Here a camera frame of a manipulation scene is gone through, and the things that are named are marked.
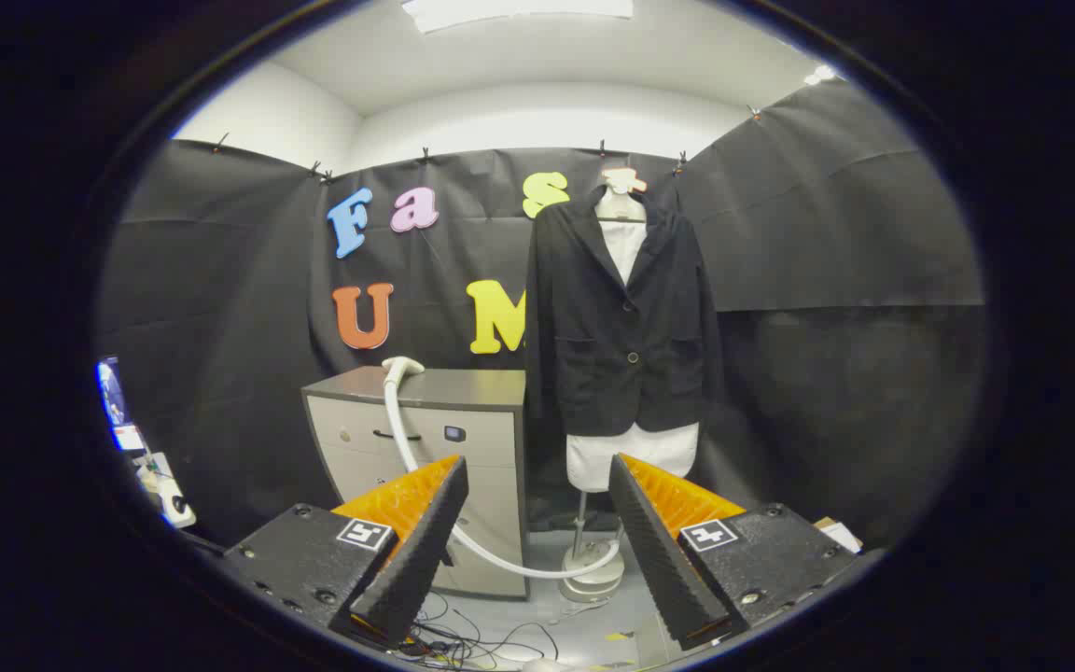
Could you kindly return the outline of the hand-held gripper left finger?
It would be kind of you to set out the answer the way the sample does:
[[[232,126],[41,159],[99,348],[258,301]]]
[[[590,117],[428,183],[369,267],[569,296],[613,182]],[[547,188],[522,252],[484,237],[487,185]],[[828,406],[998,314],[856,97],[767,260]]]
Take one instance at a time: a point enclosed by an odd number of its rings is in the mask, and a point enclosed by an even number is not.
[[[223,553],[223,571],[272,607],[393,648],[413,629],[468,494],[463,456],[375,486],[340,507],[296,503]]]

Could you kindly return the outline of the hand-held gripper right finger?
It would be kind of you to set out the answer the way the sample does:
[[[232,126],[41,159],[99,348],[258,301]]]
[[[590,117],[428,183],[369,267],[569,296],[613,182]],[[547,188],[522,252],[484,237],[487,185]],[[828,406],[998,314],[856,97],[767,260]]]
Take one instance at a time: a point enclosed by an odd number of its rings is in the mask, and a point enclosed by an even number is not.
[[[608,485],[654,605],[683,648],[802,607],[862,560],[784,503],[742,507],[635,456],[614,456]]]

